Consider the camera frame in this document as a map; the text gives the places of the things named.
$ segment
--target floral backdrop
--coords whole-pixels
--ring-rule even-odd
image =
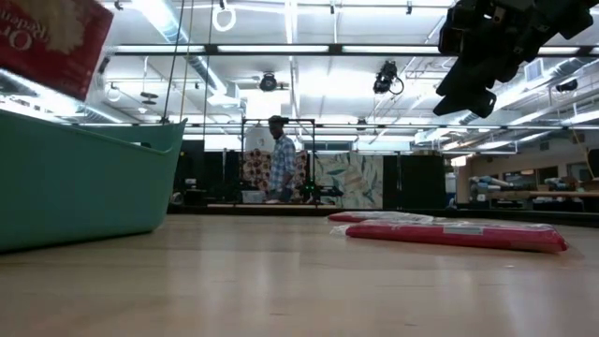
[[[343,197],[331,198],[338,207],[383,208],[382,155],[319,154],[315,174],[317,184],[337,186],[343,192]]]
[[[257,187],[260,191],[269,191],[270,179],[270,152],[253,150],[246,152],[243,158],[243,179],[251,186]],[[306,165],[308,154],[305,151],[296,153],[296,174],[293,177],[293,184],[296,186],[293,199],[301,198],[298,187],[301,187],[306,179]]]

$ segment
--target plastic bin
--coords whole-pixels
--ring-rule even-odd
[[[0,110],[0,252],[159,227],[184,127],[75,127]]]
[[[243,203],[264,203],[266,194],[263,191],[241,191]]]

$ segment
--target window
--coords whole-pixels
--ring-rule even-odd
[[[569,164],[568,175],[581,182],[589,182],[592,180],[591,171],[589,170],[587,163]]]
[[[558,172],[558,167],[540,168],[536,171],[536,173],[538,176],[539,184],[545,184],[545,179],[560,177],[560,174]]]
[[[536,188],[536,171],[534,169],[526,169],[506,173],[504,175],[504,180],[508,183],[521,186],[529,185],[532,188]]]

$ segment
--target metal beam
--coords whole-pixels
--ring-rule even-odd
[[[427,44],[124,44],[116,56],[414,56],[447,57]],[[599,57],[597,46],[546,46],[539,57]]]

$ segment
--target plastic wrapper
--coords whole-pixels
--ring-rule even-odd
[[[420,242],[466,247],[560,253],[568,249],[565,239],[550,225],[398,224],[370,220],[357,225],[338,226],[331,234],[351,238]]]
[[[345,223],[360,223],[365,220],[391,220],[412,224],[430,224],[435,221],[435,217],[407,212],[339,212],[329,215],[329,220]]]

